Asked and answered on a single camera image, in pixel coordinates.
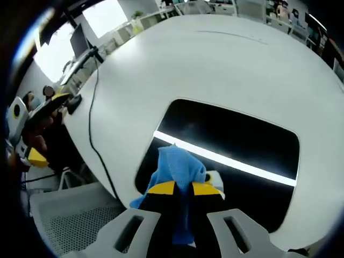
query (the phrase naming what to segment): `white desk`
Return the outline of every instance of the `white desk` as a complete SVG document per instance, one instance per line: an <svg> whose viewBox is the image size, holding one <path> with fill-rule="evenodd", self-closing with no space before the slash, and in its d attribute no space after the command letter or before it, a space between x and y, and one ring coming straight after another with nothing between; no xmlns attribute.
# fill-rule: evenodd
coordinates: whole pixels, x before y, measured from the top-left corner
<svg viewBox="0 0 344 258"><path fill-rule="evenodd" d="M283 20L279 20L277 17L271 17L271 16L268 16L267 15L267 20L275 20L275 21L277 21L277 22L279 22L279 23L281 23L281 24L284 24L285 26L287 26L287 27L289 27L289 28L292 28L292 24L290 24L290 23L287 23L287 22L285 22L285 21L283 21Z"/></svg>
<svg viewBox="0 0 344 258"><path fill-rule="evenodd" d="M100 66L92 137L128 207L141 195L134 178L153 132L177 98L294 131L300 141L297 185L282 226L270 238L282 249L304 247L328 232L344 199L344 94L337 81L317 54L265 24L231 16L173 17L128 41ZM111 192L88 137L95 82L93 73L65 124L91 171Z"/></svg>

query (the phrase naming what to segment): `led light strip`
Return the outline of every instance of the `led light strip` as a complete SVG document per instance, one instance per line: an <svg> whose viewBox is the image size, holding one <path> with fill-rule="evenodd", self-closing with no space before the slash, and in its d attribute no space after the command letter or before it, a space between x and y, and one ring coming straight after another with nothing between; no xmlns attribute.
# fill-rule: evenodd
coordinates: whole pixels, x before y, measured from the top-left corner
<svg viewBox="0 0 344 258"><path fill-rule="evenodd" d="M276 175L274 173L265 171L263 169L260 168L256 168L256 167L252 167L248 164L242 163L240 161L234 160L234 159L230 159L228 157L224 157L220 154L217 154L215 152L211 152L209 150L197 147L196 145L190 144L186 141L182 141L178 138L172 137L168 134L159 132L159 131L155 131L154 132L154 137L163 140L165 142L168 142L170 144L175 144L176 146L178 146L179 148L183 148L186 149L189 152L195 153L197 155L200 155L202 157L205 157L207 159L219 162L221 164L227 165L229 167L241 170L243 172L255 175L255 176L259 176L259 177L263 177L266 178L268 180L272 180L281 184L286 184L286 185L290 185L291 187L294 187L296 185L296 180L284 177L284 176L280 176L280 175Z"/></svg>
<svg viewBox="0 0 344 258"><path fill-rule="evenodd" d="M318 21L318 20L317 20L314 16L312 16L312 15L309 15L309 16L311 16L317 23L319 23L319 25L320 25L325 31L327 31L327 29L324 27L323 24L321 24L320 21Z"/></svg>

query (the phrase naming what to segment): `bright window light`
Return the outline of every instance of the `bright window light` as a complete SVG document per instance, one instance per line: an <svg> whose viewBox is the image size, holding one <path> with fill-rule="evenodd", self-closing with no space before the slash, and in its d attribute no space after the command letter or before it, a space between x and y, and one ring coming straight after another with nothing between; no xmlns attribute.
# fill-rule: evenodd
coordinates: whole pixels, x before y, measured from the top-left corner
<svg viewBox="0 0 344 258"><path fill-rule="evenodd" d="M246 173L249 173L249 174L252 174L255 176L263 177L265 179L272 180L272 181L275 181L278 183L290 185L291 187L295 187L295 185L296 185L296 180L293 180L293 179L290 179L290 178L287 178L284 176L280 176L280 175L265 171L265 170L260 169L260 168L250 166L248 164L242 163L242 162L234 160L234 159L230 159L228 157L222 156L222 155L217 154L215 152L211 152L209 150L197 147L196 145L190 144L186 141L182 141L178 138L172 137L168 134L165 134L165 133L162 133L159 131L155 131L154 137L156 137L160 140L163 140L165 142L168 142L169 144L175 144L179 148L186 149L188 152L195 153L195 154L200 155L202 157L205 157L207 159L219 162L221 164L224 164L224 165L227 165L229 167L241 170L243 172L246 172Z"/></svg>
<svg viewBox="0 0 344 258"><path fill-rule="evenodd" d="M40 48L40 45L38 45L39 32L44 28L44 26L47 24L47 21L49 21L49 19L53 16L54 12L55 11L52 8L46 10L30 27L23 40L21 41L13 58L14 64L22 62L27 57L34 44L36 44L37 49Z"/></svg>
<svg viewBox="0 0 344 258"><path fill-rule="evenodd" d="M128 21L117 0L102 1L82 13L98 38Z"/></svg>
<svg viewBox="0 0 344 258"><path fill-rule="evenodd" d="M69 41L73 31L73 27L65 23L52 35L49 45L44 43L33 57L52 82L61 78L63 67L74 57Z"/></svg>

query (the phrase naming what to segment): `blue towel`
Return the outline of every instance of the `blue towel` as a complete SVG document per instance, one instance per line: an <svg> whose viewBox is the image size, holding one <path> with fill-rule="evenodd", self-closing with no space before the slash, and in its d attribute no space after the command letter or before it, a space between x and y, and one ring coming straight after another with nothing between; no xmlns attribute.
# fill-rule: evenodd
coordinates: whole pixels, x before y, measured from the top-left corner
<svg viewBox="0 0 344 258"><path fill-rule="evenodd" d="M177 146L159 148L157 171L150 178L145 194L130 203L131 208L138 208L146 197L147 191L156 184L175 181L181 192L181 215L177 218L177 225L173 235L174 244L193 243L194 236L188 225L188 188L191 182L204 183L205 167L195 157Z"/></svg>

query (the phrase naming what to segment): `white chair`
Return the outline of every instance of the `white chair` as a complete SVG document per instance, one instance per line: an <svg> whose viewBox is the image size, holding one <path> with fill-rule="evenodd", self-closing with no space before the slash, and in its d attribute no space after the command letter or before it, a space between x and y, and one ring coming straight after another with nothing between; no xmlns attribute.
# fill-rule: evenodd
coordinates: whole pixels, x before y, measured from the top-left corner
<svg viewBox="0 0 344 258"><path fill-rule="evenodd" d="M297 39L298 41L306 45L309 33L305 28L294 25L290 31L290 35L294 39Z"/></svg>
<svg viewBox="0 0 344 258"><path fill-rule="evenodd" d="M204 15L212 13L210 6L204 0L176 4L175 8L179 15Z"/></svg>
<svg viewBox="0 0 344 258"><path fill-rule="evenodd" d="M271 19L271 26L284 33L288 33L288 30L290 28L290 26L287 23L277 19Z"/></svg>
<svg viewBox="0 0 344 258"><path fill-rule="evenodd" d="M30 205L39 234L58 256L85 249L124 211L100 183L33 194Z"/></svg>
<svg viewBox="0 0 344 258"><path fill-rule="evenodd" d="M215 10L215 14L216 15L234 15L235 14L235 10L234 10L234 6L230 6L228 4L223 5L223 4L213 4L214 6L214 10Z"/></svg>
<svg viewBox="0 0 344 258"><path fill-rule="evenodd" d="M238 17L266 23L266 0L237 0Z"/></svg>

